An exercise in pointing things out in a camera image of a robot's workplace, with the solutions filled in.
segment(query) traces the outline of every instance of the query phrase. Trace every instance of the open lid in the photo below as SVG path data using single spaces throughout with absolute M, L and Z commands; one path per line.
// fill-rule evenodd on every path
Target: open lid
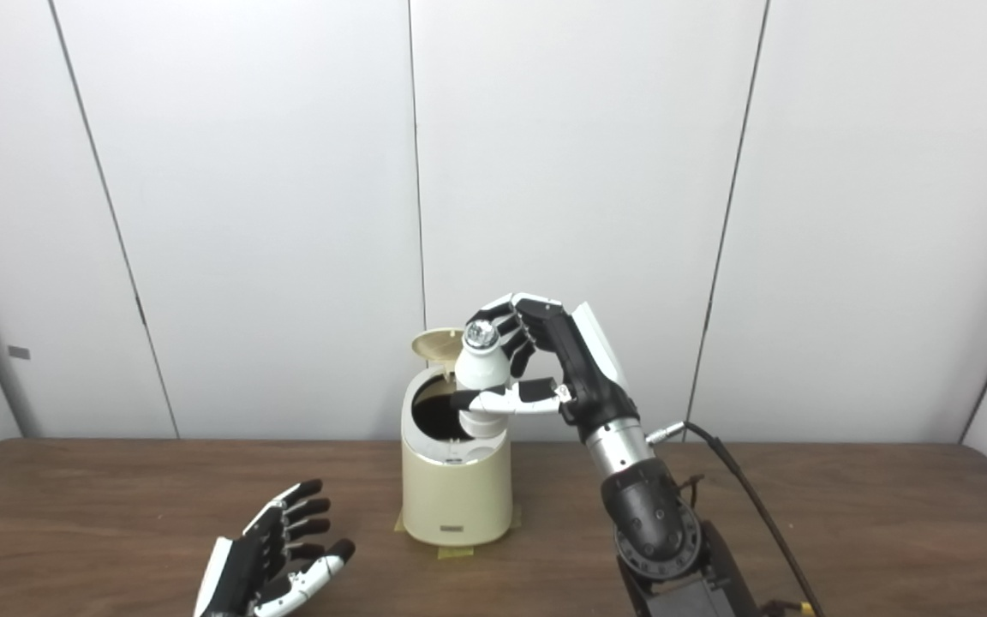
M 415 354 L 430 362 L 444 364 L 444 372 L 455 368 L 455 360 L 463 352 L 463 331 L 459 328 L 434 328 L 419 333 L 410 344 Z

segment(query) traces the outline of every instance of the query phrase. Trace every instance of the wooden table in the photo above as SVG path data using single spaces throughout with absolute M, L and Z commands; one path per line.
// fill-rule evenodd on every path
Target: wooden table
M 987 460 L 963 446 L 737 445 L 829 617 L 987 617 Z M 758 601 L 798 586 L 735 480 L 700 444 L 714 520 Z M 356 557 L 298 614 L 631 616 L 598 479 L 577 444 L 513 446 L 523 526 L 474 557 L 392 530 L 396 442 L 12 440 L 0 444 L 0 616 L 189 617 L 212 540 L 320 476 Z

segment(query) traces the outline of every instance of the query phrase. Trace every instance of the container opening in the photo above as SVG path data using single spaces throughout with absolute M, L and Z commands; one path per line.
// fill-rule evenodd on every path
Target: container opening
M 414 397 L 411 413 L 414 424 L 427 437 L 437 441 L 471 441 L 474 439 L 459 424 L 459 411 L 452 409 L 455 384 L 436 378 L 424 384 Z

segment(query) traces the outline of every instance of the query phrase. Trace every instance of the beige container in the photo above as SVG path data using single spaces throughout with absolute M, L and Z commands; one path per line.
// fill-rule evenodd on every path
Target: beige container
M 512 523 L 509 439 L 505 433 L 471 439 L 463 432 L 449 404 L 458 352 L 451 355 L 451 345 L 443 344 L 444 336 L 458 341 L 458 331 L 438 333 L 439 344 L 418 337 L 415 351 L 446 367 L 420 372 L 403 399 L 403 525 L 420 542 L 476 546 L 497 540 Z

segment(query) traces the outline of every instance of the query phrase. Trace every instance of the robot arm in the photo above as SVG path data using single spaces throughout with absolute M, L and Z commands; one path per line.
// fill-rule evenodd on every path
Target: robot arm
M 564 383 L 518 382 L 536 350 L 552 352 Z M 619 569 L 639 616 L 759 616 L 721 536 L 700 523 L 653 445 L 682 425 L 647 438 L 627 394 L 619 360 L 588 304 L 563 304 L 531 294 L 499 298 L 471 317 L 456 363 L 459 422 L 473 436 L 505 429 L 514 413 L 557 409 L 575 427 L 601 477 L 601 500 L 615 526 Z M 657 583 L 686 579 L 663 594 Z
M 352 542 L 339 540 L 329 550 L 299 542 L 330 528 L 329 520 L 313 518 L 330 501 L 307 499 L 321 488 L 318 480 L 294 485 L 273 497 L 238 539 L 216 538 L 194 617 L 283 617 L 336 577 L 356 551 Z M 304 560 L 309 563 L 298 565 Z

